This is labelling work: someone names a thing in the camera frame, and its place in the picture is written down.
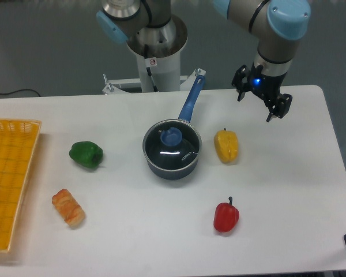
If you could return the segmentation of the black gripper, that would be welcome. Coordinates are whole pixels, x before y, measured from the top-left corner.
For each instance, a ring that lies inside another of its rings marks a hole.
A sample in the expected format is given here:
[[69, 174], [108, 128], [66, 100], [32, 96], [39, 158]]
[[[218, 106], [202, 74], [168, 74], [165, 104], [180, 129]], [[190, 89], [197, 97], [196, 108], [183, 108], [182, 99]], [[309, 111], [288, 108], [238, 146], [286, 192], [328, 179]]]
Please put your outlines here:
[[251, 86], [252, 93], [265, 102], [269, 110], [266, 121], [270, 122], [272, 118], [283, 118], [289, 112], [292, 96], [280, 93], [280, 87], [286, 73], [279, 76], [268, 76], [263, 74], [264, 70], [262, 65], [252, 65], [250, 71], [246, 65], [242, 65], [235, 72], [231, 84], [236, 88], [238, 93], [237, 101], [239, 102]]

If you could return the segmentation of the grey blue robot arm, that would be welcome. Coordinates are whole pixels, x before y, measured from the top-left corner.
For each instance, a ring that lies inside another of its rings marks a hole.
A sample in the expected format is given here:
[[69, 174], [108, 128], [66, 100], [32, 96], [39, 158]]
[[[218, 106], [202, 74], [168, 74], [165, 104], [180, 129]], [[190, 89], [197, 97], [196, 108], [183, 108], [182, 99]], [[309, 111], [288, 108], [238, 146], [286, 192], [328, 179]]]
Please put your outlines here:
[[[292, 96], [280, 87], [307, 31], [309, 3], [214, 1], [213, 6], [258, 39], [252, 65], [240, 67], [233, 77], [238, 97], [251, 92], [263, 100], [270, 118], [284, 117]], [[170, 1], [103, 1], [96, 20], [113, 42], [126, 44], [135, 55], [143, 92], [180, 88], [180, 53], [188, 35]]]

